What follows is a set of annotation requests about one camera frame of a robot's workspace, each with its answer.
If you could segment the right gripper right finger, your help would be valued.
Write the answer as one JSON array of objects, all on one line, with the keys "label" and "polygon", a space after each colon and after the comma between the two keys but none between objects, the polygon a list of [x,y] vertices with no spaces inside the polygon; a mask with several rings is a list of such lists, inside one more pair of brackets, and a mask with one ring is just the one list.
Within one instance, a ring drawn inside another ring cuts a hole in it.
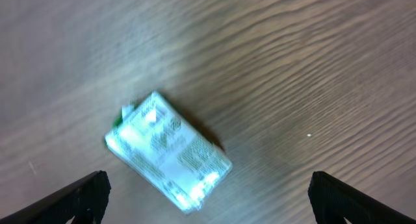
[{"label": "right gripper right finger", "polygon": [[324,171],[312,174],[307,191],[318,224],[415,224],[415,220]]}]

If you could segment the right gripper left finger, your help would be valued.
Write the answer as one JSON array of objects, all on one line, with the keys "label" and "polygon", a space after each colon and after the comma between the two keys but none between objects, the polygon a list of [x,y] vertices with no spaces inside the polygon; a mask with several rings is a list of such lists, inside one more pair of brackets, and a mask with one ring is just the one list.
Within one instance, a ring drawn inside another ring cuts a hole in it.
[{"label": "right gripper left finger", "polygon": [[105,171],[95,171],[28,207],[1,219],[2,224],[96,223],[109,202],[111,185]]}]

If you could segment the green white packet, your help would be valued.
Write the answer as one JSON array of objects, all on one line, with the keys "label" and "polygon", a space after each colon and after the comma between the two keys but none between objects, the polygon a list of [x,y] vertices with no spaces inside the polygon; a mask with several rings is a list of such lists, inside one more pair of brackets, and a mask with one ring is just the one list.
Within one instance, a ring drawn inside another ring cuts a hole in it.
[{"label": "green white packet", "polygon": [[202,136],[158,92],[122,108],[107,147],[184,213],[199,210],[231,171],[221,148]]}]

